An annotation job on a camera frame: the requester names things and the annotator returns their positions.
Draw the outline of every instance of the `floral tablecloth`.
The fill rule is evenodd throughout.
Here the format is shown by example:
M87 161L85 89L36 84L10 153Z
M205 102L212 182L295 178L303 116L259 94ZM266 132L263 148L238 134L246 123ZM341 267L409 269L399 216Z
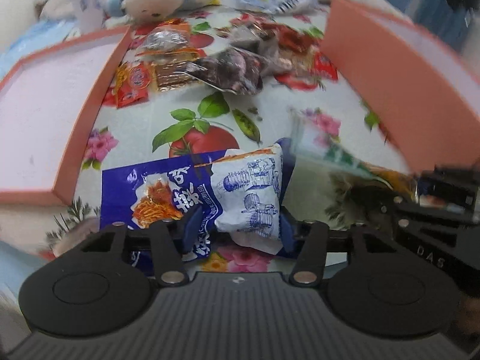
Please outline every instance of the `floral tablecloth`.
M323 7L311 15L275 17L300 31L321 36L326 27L328 7ZM226 7L206 7L202 11L190 13L185 18L194 31L210 36L201 36L199 46L206 54L224 49L227 39L217 36L215 28L228 26L230 20L241 13ZM137 37L125 56L126 61L135 60L135 47L140 44ZM74 202L64 207L0 207L0 238L33 254L52 257L51 248L84 218L95 217L101 203L102 170L142 163L173 156L189 145L191 152L208 152L231 147L245 151L273 144L276 140L290 135L288 109L322 113L325 128L334 128L342 146L351 154L368 163L408 172L402 156L388 140L378 117L371 112L339 74L338 81L316 80L309 83L278 82L268 78L264 89L255 96L236 96L224 93L221 103L211 101L215 90L195 83L170 91L150 91L149 100L117 109L111 97L105 97L94 129L91 133L85 159L78 177ZM239 125L234 117L235 110L247 115L253 122L249 128ZM176 142L158 142L154 138L169 126L176 125L188 114L196 122L192 128ZM322 180L300 181L299 190L307 202L317 212L324 212L331 205L322 195ZM317 182L317 198L304 193ZM285 204L292 204L295 197L287 193ZM81 232L97 231L95 221L90 220ZM261 252L242 249L237 246L222 246L213 252L209 259L197 263L195 269L230 272L260 272L284 270L279 258Z

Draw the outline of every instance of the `pea pod print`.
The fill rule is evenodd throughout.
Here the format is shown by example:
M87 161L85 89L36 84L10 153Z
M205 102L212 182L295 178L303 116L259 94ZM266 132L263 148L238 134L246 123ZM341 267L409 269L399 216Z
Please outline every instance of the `pea pod print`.
M239 109L232 110L233 117L241 132L248 138L260 145L260 130L246 114Z

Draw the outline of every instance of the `red snack packet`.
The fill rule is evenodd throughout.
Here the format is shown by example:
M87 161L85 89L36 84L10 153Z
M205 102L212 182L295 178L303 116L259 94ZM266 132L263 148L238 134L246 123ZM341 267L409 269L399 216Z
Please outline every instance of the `red snack packet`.
M310 46L316 43L315 38L308 34L300 33L293 28L278 23L263 23L263 30L274 30L278 34L278 45L281 48L305 54Z
M143 62L133 66L130 63L121 64L117 68L116 83L112 90L117 108L148 100L147 87L150 81L150 72Z
M267 15L242 13L240 17L230 20L230 24L232 26L242 26L247 24L259 25L260 23L265 23L266 21L270 21Z
M338 81L337 68L320 51L316 52L313 57L311 75Z

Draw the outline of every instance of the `pink flower print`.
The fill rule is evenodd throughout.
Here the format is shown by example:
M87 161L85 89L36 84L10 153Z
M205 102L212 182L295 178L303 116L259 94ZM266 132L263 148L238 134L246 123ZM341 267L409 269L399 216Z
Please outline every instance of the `pink flower print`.
M338 137L340 132L340 121L326 114L316 114L311 118L320 130L330 134L332 137Z
M250 247L221 246L218 253L229 262L228 272L267 272L272 260L269 254Z
M293 15L293 17L297 20L303 21L304 23L311 24L311 20L306 15Z
M100 163L118 143L119 141L113 137L107 127L100 131L97 128L94 129L88 138L82 168L87 169L92 166L95 169L99 169Z

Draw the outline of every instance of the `dark snack bag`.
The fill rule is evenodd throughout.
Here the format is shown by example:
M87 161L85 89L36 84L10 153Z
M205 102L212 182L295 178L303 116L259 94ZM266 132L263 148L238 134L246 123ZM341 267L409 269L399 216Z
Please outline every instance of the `dark snack bag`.
M263 89L262 74L268 65L268 59L260 55L229 47L217 54L189 62L182 73L219 91L255 95Z

